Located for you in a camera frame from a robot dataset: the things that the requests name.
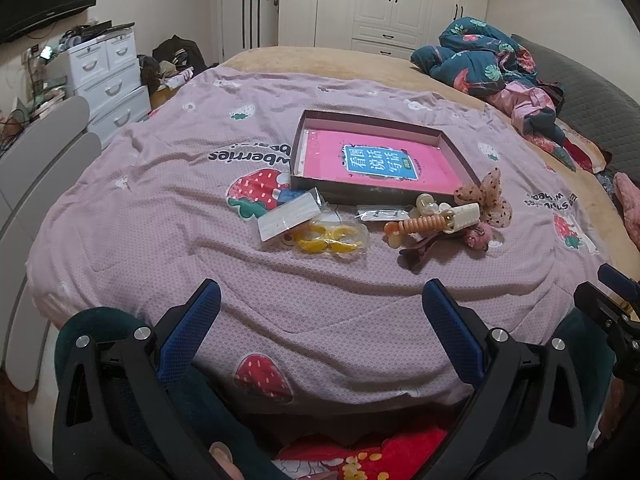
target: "tan blanket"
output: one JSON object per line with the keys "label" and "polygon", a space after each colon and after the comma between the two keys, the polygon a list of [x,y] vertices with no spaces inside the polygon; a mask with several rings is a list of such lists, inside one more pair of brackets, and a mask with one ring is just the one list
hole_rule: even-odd
{"label": "tan blanket", "polygon": [[[393,88],[436,92],[451,101],[479,110],[488,106],[481,100],[424,75],[408,61],[363,52],[278,46],[243,52],[228,60],[224,66],[243,72],[299,72],[337,79],[366,79]],[[640,253],[626,234],[622,219],[596,178],[579,168],[573,173],[537,147],[531,146],[531,149],[554,168],[576,194],[591,224],[606,244],[613,266],[627,276],[640,280]]]}

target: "metal screw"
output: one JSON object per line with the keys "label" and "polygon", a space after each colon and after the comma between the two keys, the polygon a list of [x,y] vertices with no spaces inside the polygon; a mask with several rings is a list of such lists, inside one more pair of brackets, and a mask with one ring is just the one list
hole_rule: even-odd
{"label": "metal screw", "polygon": [[81,335],[78,339],[76,339],[76,346],[78,348],[84,348],[85,346],[87,346],[89,344],[89,341],[91,341],[89,339],[89,336]]}
{"label": "metal screw", "polygon": [[551,340],[551,346],[556,350],[564,350],[565,348],[564,341],[557,337]]}
{"label": "metal screw", "polygon": [[491,330],[491,337],[493,337],[498,343],[504,343],[509,338],[509,333],[501,328],[494,328]]}
{"label": "metal screw", "polygon": [[135,337],[138,341],[144,341],[151,335],[151,329],[148,326],[141,326],[133,333],[133,337]]}

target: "blue grip pad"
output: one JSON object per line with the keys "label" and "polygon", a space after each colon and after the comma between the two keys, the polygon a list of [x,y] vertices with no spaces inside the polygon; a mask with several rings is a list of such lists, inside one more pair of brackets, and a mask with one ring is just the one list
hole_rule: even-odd
{"label": "blue grip pad", "polygon": [[184,377],[202,340],[220,312],[221,302],[220,287],[216,282],[209,283],[162,345],[158,380],[164,386]]}
{"label": "blue grip pad", "polygon": [[601,283],[607,285],[617,295],[629,303],[635,303],[638,300],[640,287],[631,278],[626,277],[619,270],[611,267],[609,264],[602,264],[598,269],[598,279]]}
{"label": "blue grip pad", "polygon": [[427,282],[422,290],[422,309],[460,380],[477,390],[484,380],[482,349],[462,321],[456,306],[433,280]]}

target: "blue label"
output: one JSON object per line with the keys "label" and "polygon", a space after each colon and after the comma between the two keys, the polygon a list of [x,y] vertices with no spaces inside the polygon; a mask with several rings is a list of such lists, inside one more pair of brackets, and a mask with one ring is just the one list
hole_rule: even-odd
{"label": "blue label", "polygon": [[344,164],[350,173],[418,180],[414,162],[405,152],[371,146],[345,146]]}

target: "power outlet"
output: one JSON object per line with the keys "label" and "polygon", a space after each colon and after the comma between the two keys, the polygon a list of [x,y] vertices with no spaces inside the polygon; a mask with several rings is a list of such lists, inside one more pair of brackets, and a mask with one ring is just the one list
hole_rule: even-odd
{"label": "power outlet", "polygon": [[35,45],[31,45],[27,50],[23,50],[22,53],[20,54],[20,62],[23,65],[27,65],[27,62],[29,61],[29,59],[35,56],[39,51],[40,51],[39,44],[36,43]]}

